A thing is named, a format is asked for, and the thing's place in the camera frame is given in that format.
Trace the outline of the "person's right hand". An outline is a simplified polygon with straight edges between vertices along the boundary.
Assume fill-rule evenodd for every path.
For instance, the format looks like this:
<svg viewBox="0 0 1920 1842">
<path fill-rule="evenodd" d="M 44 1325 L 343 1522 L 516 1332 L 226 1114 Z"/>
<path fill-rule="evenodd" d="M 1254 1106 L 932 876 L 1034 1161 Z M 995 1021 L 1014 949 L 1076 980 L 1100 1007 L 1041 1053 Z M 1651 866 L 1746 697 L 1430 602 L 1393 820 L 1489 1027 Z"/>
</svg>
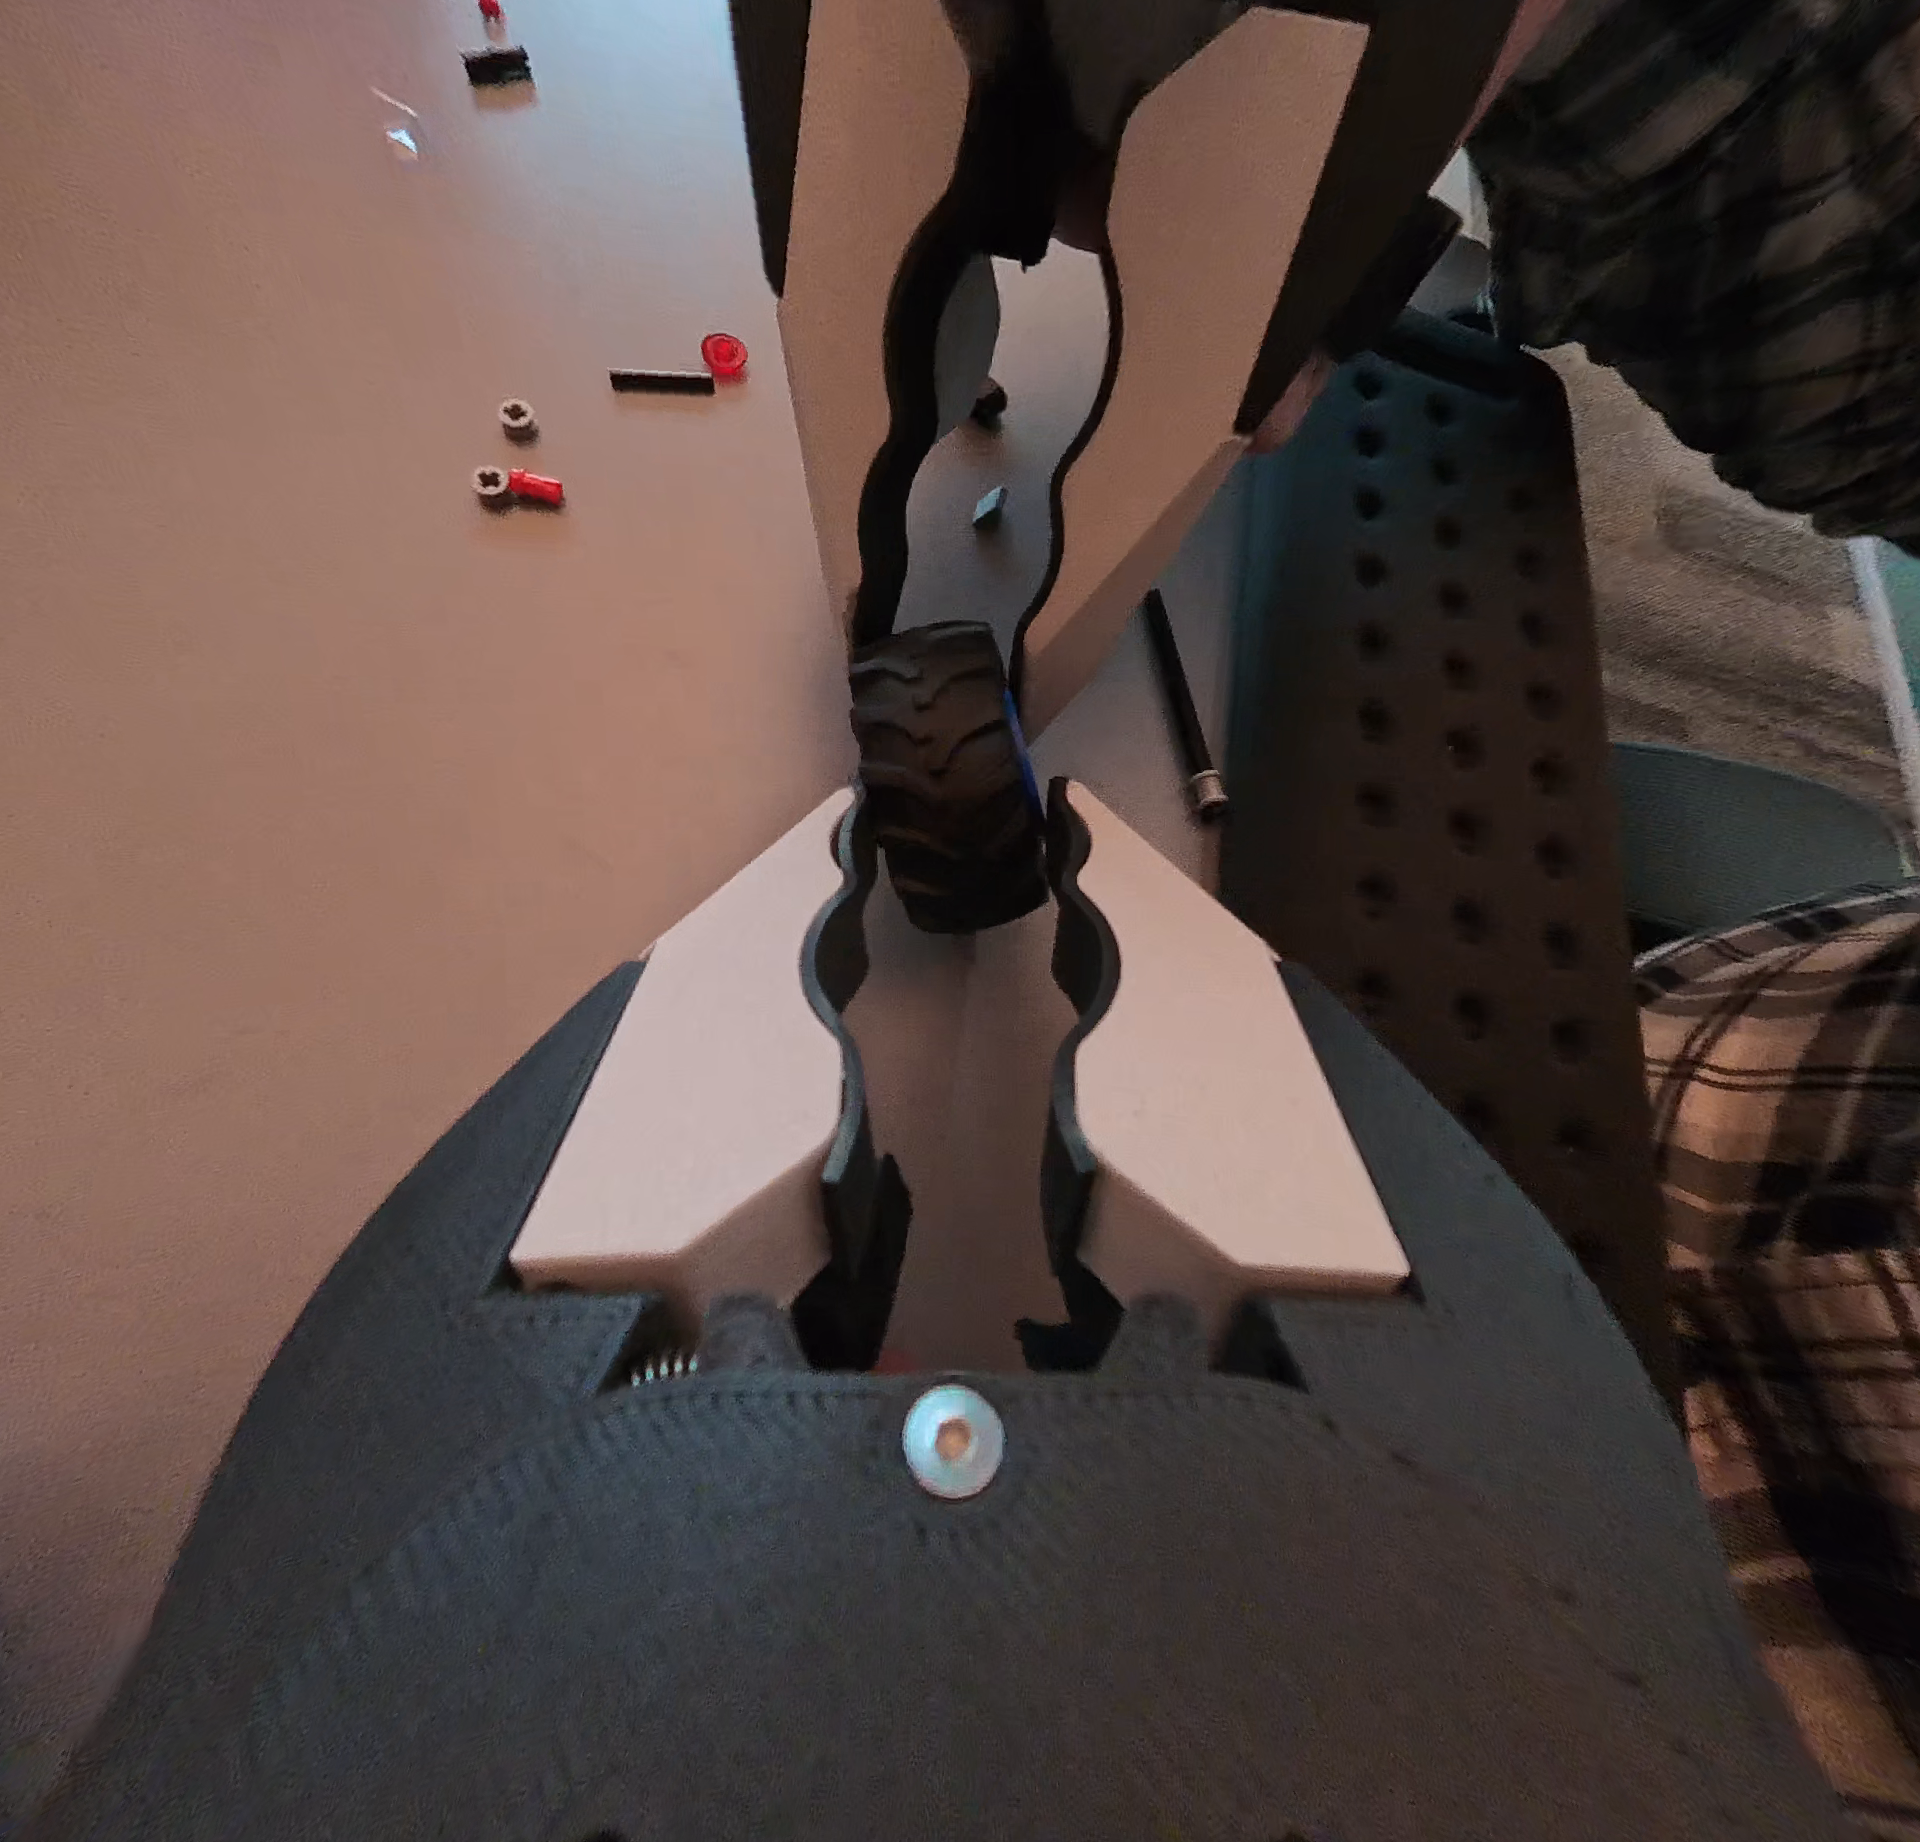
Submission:
<svg viewBox="0 0 1920 1842">
<path fill-rule="evenodd" d="M 1282 450 L 1286 442 L 1300 431 L 1312 406 L 1335 378 L 1335 370 L 1336 363 L 1325 351 L 1316 350 L 1310 354 L 1305 363 L 1289 378 L 1282 398 L 1251 433 L 1246 452 L 1273 455 Z"/>
</svg>

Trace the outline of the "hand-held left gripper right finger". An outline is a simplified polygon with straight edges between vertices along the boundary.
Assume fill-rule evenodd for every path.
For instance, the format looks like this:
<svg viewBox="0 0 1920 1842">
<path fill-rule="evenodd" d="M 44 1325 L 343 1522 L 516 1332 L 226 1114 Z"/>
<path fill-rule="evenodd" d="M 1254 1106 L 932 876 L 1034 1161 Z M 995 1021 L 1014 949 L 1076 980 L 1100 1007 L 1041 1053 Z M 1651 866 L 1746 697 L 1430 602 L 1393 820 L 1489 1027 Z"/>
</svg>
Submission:
<svg viewBox="0 0 1920 1842">
<path fill-rule="evenodd" d="M 1271 946 L 1095 793 L 1045 803 L 1052 980 L 1074 1008 L 1044 1138 L 1044 1247 L 1089 1371 L 1144 1297 L 1216 1354 L 1243 1302 L 1389 1297 L 1411 1265 Z"/>
</svg>

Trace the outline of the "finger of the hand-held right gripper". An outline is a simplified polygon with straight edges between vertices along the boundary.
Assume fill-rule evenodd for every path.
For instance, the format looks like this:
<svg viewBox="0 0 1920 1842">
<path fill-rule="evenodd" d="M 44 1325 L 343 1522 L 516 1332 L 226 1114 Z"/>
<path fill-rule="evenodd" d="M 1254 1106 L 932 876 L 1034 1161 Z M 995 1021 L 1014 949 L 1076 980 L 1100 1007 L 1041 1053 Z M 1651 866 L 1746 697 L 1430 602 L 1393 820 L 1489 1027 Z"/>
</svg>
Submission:
<svg viewBox="0 0 1920 1842">
<path fill-rule="evenodd" d="M 1029 736 L 1091 684 L 1244 452 L 1237 417 L 1367 44 L 1363 24 L 1251 6 L 1121 132 L 1105 367 L 1016 637 Z"/>
<path fill-rule="evenodd" d="M 914 475 L 977 390 L 980 259 L 944 224 L 970 89 L 941 0 L 809 0 L 777 316 L 850 646 L 895 623 Z"/>
</svg>

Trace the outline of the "grey desk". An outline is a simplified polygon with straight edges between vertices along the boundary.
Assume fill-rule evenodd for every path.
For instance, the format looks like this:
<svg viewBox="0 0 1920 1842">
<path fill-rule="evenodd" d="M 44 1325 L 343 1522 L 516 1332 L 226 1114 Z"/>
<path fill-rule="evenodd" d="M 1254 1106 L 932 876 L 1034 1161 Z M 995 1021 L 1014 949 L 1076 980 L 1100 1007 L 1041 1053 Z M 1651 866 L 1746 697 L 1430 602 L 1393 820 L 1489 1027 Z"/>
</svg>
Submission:
<svg viewBox="0 0 1920 1842">
<path fill-rule="evenodd" d="M 502 3 L 4 0 L 4 1830 L 368 1213 L 844 780 L 727 0 Z"/>
</svg>

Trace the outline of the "black toy axle grey end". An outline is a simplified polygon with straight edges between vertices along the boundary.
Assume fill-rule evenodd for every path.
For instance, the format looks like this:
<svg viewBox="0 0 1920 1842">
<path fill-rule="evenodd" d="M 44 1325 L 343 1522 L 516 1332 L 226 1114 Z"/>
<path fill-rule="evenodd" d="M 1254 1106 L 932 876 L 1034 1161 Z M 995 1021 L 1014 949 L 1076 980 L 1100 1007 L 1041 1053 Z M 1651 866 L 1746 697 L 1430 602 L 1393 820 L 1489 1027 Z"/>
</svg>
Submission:
<svg viewBox="0 0 1920 1842">
<path fill-rule="evenodd" d="M 1213 759 L 1197 705 L 1193 703 L 1162 588 L 1153 587 L 1142 595 L 1140 619 L 1178 761 L 1187 810 L 1195 822 L 1213 826 L 1227 814 L 1227 785 Z"/>
</svg>

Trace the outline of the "teal chair seat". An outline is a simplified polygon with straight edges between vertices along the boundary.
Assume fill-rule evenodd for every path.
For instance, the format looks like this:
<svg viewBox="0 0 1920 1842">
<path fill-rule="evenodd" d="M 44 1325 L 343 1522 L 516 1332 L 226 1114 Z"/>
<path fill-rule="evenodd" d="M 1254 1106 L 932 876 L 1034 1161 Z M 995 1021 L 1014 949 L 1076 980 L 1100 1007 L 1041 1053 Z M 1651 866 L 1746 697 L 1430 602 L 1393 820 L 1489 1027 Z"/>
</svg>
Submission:
<svg viewBox="0 0 1920 1842">
<path fill-rule="evenodd" d="M 1616 742 L 1611 776 L 1636 956 L 1911 874 L 1907 840 L 1881 807 L 1802 774 Z"/>
</svg>

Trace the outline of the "black toy tire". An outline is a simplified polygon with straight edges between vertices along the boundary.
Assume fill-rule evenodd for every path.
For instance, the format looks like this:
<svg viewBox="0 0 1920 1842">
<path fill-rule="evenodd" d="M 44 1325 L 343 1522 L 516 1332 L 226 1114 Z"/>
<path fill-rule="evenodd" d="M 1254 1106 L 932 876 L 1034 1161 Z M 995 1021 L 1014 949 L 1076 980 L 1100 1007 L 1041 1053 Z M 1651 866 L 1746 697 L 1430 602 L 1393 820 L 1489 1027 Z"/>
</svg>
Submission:
<svg viewBox="0 0 1920 1842">
<path fill-rule="evenodd" d="M 970 936 L 1048 897 L 1044 820 L 1020 795 L 990 627 L 904 629 L 850 655 L 850 725 L 877 845 L 912 927 Z"/>
</svg>

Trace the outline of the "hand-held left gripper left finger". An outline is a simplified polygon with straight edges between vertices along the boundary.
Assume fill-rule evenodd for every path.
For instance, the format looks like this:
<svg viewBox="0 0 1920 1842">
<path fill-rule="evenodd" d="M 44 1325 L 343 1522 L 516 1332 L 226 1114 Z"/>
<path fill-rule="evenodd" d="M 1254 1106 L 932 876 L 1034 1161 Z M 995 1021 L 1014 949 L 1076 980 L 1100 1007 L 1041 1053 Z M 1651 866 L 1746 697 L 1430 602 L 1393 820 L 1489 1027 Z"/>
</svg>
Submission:
<svg viewBox="0 0 1920 1842">
<path fill-rule="evenodd" d="M 875 1147 L 847 1008 L 877 849 L 856 788 L 767 845 L 641 958 L 509 1248 L 529 1290 L 791 1310 L 809 1363 L 870 1371 L 911 1200 Z"/>
</svg>

